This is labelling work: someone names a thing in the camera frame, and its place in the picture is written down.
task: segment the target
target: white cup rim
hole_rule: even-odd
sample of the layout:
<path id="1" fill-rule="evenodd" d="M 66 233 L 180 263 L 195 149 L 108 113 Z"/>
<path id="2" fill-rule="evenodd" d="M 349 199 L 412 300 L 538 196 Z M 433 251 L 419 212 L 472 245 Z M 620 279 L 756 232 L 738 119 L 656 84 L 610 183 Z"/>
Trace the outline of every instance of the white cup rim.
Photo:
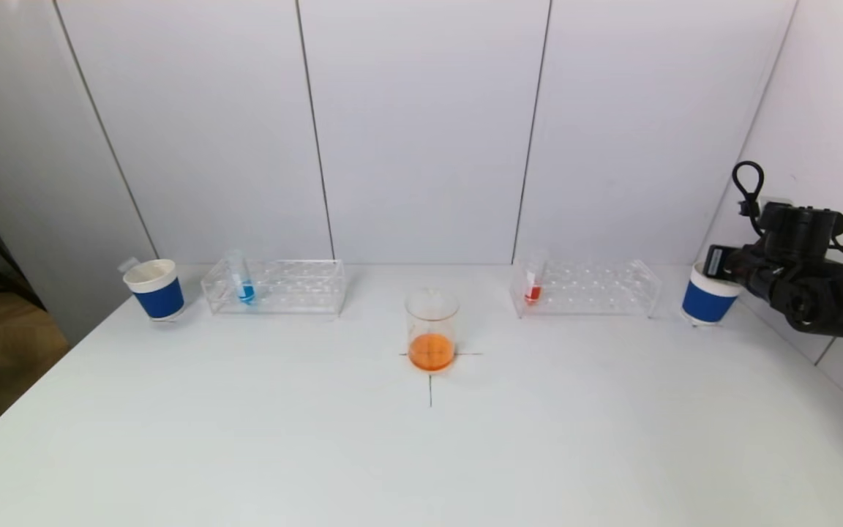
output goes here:
<path id="1" fill-rule="evenodd" d="M 713 296 L 739 296 L 740 291 L 743 290 L 743 286 L 739 283 L 729 283 L 729 281 L 726 280 L 710 279 L 709 277 L 706 277 L 705 263 L 703 263 L 703 261 L 698 261 L 698 263 L 692 266 L 692 275 L 689 279 L 693 284 L 695 284 L 695 287 L 705 291 L 707 294 L 713 294 Z"/>
<path id="2" fill-rule="evenodd" d="M 167 285 L 174 280 L 171 279 L 171 274 L 174 273 L 177 266 L 173 260 L 149 260 L 132 267 L 123 274 L 123 281 L 132 291 L 136 293 L 148 293 L 154 289 L 160 289 L 158 286 Z M 150 271 L 150 277 L 140 277 L 139 274 L 144 274 Z"/>

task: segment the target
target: blue liquid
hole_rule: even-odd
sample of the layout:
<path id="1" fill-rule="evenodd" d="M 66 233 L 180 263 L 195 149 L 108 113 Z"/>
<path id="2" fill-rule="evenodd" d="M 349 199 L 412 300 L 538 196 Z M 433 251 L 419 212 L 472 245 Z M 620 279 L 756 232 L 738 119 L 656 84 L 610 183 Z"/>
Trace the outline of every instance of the blue liquid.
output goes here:
<path id="1" fill-rule="evenodd" d="M 255 300 L 255 289 L 252 287 L 251 280 L 243 280 L 243 290 L 239 291 L 239 294 L 240 302 L 243 302 L 247 306 L 251 306 Z"/>

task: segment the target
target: test tube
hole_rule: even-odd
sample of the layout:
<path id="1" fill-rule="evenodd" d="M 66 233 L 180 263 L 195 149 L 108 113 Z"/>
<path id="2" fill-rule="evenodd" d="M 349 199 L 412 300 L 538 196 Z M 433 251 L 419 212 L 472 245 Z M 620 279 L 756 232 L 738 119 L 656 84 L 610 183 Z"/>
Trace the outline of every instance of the test tube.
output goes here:
<path id="1" fill-rule="evenodd" d="M 255 301 L 255 288 L 252 286 L 252 278 L 249 276 L 249 268 L 245 263 L 243 251 L 237 249 L 227 251 L 227 265 L 230 267 L 230 276 L 240 302 L 251 306 Z"/>
<path id="2" fill-rule="evenodd" d="M 535 304 L 542 296 L 542 276 L 548 262 L 547 250 L 533 250 L 525 262 L 525 303 Z"/>

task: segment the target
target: red liquid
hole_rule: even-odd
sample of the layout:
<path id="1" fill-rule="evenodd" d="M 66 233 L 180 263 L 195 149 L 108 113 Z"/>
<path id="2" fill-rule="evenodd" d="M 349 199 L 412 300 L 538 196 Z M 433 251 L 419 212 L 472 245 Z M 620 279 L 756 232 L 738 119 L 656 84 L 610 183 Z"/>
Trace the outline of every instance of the red liquid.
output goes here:
<path id="1" fill-rule="evenodd" d="M 541 285 L 532 286 L 528 293 L 525 294 L 525 303 L 526 304 L 535 304 L 539 300 L 539 296 L 542 294 L 542 287 Z"/>

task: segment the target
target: robotic arm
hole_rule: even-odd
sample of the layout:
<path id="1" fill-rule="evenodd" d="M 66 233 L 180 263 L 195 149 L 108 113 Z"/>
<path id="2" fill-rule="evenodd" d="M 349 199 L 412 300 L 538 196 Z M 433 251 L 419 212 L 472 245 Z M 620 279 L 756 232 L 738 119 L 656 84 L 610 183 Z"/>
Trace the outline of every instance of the robotic arm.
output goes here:
<path id="1" fill-rule="evenodd" d="M 737 171 L 745 165 L 760 175 L 752 193 L 737 180 Z M 741 214 L 749 217 L 760 239 L 740 249 L 713 244 L 705 263 L 706 276 L 743 285 L 783 313 L 797 331 L 843 337 L 843 263 L 825 257 L 829 249 L 843 252 L 836 240 L 843 233 L 843 214 L 786 203 L 769 203 L 760 214 L 760 165 L 737 163 L 733 180 L 746 197 Z"/>

